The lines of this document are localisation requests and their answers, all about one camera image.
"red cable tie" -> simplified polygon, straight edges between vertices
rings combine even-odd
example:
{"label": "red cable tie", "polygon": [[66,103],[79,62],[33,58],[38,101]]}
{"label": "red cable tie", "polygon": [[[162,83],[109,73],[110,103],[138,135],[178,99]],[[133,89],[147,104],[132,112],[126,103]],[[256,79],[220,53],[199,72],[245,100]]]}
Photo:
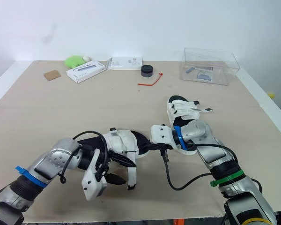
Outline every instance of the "red cable tie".
{"label": "red cable tie", "polygon": [[157,83],[157,81],[159,81],[160,77],[163,75],[163,73],[159,73],[159,77],[157,78],[157,80],[153,83],[153,84],[146,84],[146,83],[138,83],[138,85],[143,85],[143,86],[153,86],[154,84]]}

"white box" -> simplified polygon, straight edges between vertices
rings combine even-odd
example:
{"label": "white box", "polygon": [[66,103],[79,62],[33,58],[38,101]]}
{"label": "white box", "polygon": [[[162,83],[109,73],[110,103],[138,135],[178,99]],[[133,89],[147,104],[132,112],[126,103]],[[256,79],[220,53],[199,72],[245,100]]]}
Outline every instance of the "white box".
{"label": "white box", "polygon": [[108,60],[107,69],[138,70],[141,69],[141,57],[112,57]]}
{"label": "white box", "polygon": [[67,76],[70,77],[76,83],[80,83],[105,70],[105,65],[96,60],[92,60],[90,62],[84,63],[78,67],[68,70]]}

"wire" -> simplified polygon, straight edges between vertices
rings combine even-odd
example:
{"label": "wire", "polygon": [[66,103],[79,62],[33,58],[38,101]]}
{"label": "wire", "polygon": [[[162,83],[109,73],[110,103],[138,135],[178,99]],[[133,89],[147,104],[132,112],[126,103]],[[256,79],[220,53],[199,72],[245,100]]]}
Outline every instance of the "wire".
{"label": "wire", "polygon": [[[96,135],[98,135],[101,138],[101,140],[102,140],[102,142],[104,144],[104,160],[103,160],[102,166],[103,167],[107,166],[108,148],[107,148],[107,143],[106,143],[106,140],[105,140],[104,136],[102,134],[100,134],[99,132],[88,130],[88,131],[84,131],[84,132],[82,132],[80,134],[77,134],[72,139],[75,140],[77,137],[80,137],[81,135],[84,135],[84,134],[96,134]],[[60,182],[62,184],[66,183],[66,181],[67,181],[66,178],[65,178],[66,169],[67,169],[71,159],[73,158],[73,156],[76,155],[79,150],[80,150],[80,147],[72,152],[72,154],[70,155],[69,159],[66,161],[65,166],[62,169],[61,173],[58,174],[58,176],[60,176]]]}
{"label": "wire", "polygon": [[228,218],[228,215],[225,213],[224,218],[223,218],[223,220],[222,220],[222,222],[221,222],[221,225],[224,225],[224,224],[225,224],[227,218]]}
{"label": "wire", "polygon": [[196,176],[195,178],[191,179],[189,182],[187,182],[186,184],[184,184],[182,187],[174,187],[171,180],[170,180],[170,173],[169,173],[169,167],[168,167],[168,163],[167,163],[167,160],[165,157],[163,157],[163,162],[164,162],[164,165],[165,165],[165,171],[167,173],[167,179],[168,179],[168,183],[170,185],[170,187],[172,189],[174,189],[175,191],[181,191],[183,190],[184,188],[186,188],[187,186],[189,186],[191,183],[193,183],[195,180],[201,178],[201,177],[205,177],[205,176],[210,176],[211,173],[204,173],[204,174],[201,174],[199,176]]}
{"label": "wire", "polygon": [[262,193],[262,185],[261,185],[261,183],[258,180],[256,180],[256,179],[252,179],[251,178],[251,180],[258,184],[259,192]]}
{"label": "wire", "polygon": [[154,84],[157,83],[157,81],[159,81],[159,79],[161,78],[162,75],[163,75],[163,73],[159,73],[159,77],[157,78],[157,80],[156,80],[153,84],[138,83],[138,85],[142,85],[142,86],[153,86]]}
{"label": "wire", "polygon": [[210,147],[217,147],[217,148],[225,149],[233,155],[235,162],[238,164],[238,159],[237,159],[236,154],[234,153],[234,151],[232,151],[230,148],[228,148],[226,146],[223,146],[220,144],[188,144],[187,146],[190,146],[190,147],[192,147],[192,146],[210,146]]}
{"label": "wire", "polygon": [[69,165],[71,159],[73,158],[74,155],[76,155],[78,153],[78,151],[80,150],[80,147],[75,149],[75,151],[72,152],[72,154],[70,155],[69,159],[66,161],[64,168],[62,169],[61,173],[58,174],[58,176],[60,176],[60,182],[62,184],[66,183],[66,178],[65,178],[65,172],[67,169],[67,166]]}
{"label": "wire", "polygon": [[92,130],[88,130],[88,131],[84,131],[80,134],[77,134],[75,137],[73,137],[73,140],[75,140],[77,137],[81,136],[81,135],[84,135],[84,134],[96,134],[98,135],[103,144],[104,144],[104,161],[103,161],[103,166],[106,166],[107,165],[107,156],[108,156],[108,148],[107,148],[107,143],[106,143],[106,140],[104,138],[104,136],[102,134],[100,134],[99,132],[96,132],[96,131],[92,131]]}

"blue ring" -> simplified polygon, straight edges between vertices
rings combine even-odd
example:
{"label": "blue ring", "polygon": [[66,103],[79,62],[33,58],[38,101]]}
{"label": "blue ring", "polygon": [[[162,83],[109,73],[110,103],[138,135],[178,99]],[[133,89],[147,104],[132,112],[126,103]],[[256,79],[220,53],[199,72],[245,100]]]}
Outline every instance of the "blue ring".
{"label": "blue ring", "polygon": [[20,174],[22,174],[23,176],[25,176],[27,179],[29,179],[30,181],[32,181],[33,183],[35,183],[36,185],[39,185],[42,188],[45,188],[47,186],[47,184],[41,182],[40,180],[36,179],[34,176],[32,176],[27,170],[25,170],[24,168],[21,168],[20,166],[17,166],[15,168],[17,171],[19,171]]}
{"label": "blue ring", "polygon": [[182,135],[181,135],[181,127],[179,127],[179,126],[174,126],[174,129],[175,129],[176,132],[177,132],[177,136],[178,136],[178,138],[179,138],[179,141],[180,141],[180,144],[181,144],[182,149],[185,150],[185,151],[187,151],[187,148],[186,148],[186,146],[185,146],[185,143],[184,143],[183,138],[182,138]]}

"transparent container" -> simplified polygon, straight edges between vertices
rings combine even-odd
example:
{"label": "transparent container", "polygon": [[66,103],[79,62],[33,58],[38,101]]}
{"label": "transparent container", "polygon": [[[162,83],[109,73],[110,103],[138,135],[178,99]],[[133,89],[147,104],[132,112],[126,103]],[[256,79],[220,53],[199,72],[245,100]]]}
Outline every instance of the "transparent container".
{"label": "transparent container", "polygon": [[239,69],[239,64],[231,52],[185,48],[180,78],[228,85]]}

